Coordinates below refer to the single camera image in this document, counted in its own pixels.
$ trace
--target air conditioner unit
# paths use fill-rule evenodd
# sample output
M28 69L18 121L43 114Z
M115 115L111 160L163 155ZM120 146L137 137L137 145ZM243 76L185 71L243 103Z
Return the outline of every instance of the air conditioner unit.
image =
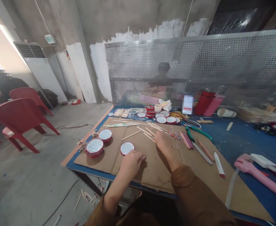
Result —
M59 103L67 101L42 47L37 43L14 42L14 44L41 87L54 92Z

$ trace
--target electrical box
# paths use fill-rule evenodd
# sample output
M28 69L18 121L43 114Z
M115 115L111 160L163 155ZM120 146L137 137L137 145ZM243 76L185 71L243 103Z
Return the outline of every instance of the electrical box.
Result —
M45 39L48 42L48 44L55 44L55 39L53 35L45 35Z

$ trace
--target metal mesh screen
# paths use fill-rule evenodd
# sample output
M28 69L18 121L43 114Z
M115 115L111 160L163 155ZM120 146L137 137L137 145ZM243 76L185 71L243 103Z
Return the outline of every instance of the metal mesh screen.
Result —
M276 30L105 45L114 104L182 106L182 95L225 95L224 107L276 104Z

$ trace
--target brown sleeve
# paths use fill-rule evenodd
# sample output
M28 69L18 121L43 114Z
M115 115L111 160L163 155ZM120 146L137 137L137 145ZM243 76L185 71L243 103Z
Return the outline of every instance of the brown sleeve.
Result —
M121 208L120 206L118 206L115 216L109 214L103 207L103 197L100 199L99 203L95 207L93 213L90 215L88 221L84 224L84 226L116 225L117 221L120 218Z
M230 211L189 166L177 168L171 181L184 205L189 225L236 225Z

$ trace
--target black bag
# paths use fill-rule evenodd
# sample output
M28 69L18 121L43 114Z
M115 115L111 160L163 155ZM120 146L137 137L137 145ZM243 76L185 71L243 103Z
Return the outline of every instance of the black bag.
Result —
M44 95L46 96L46 98L49 100L52 107L56 107L56 105L58 104L57 95L48 89L41 89L41 90L44 93ZM47 108L51 109L51 106L48 104L48 101L45 99L45 97L41 93L41 91L39 90L37 93L40 96L41 100L44 102L44 104L47 106Z

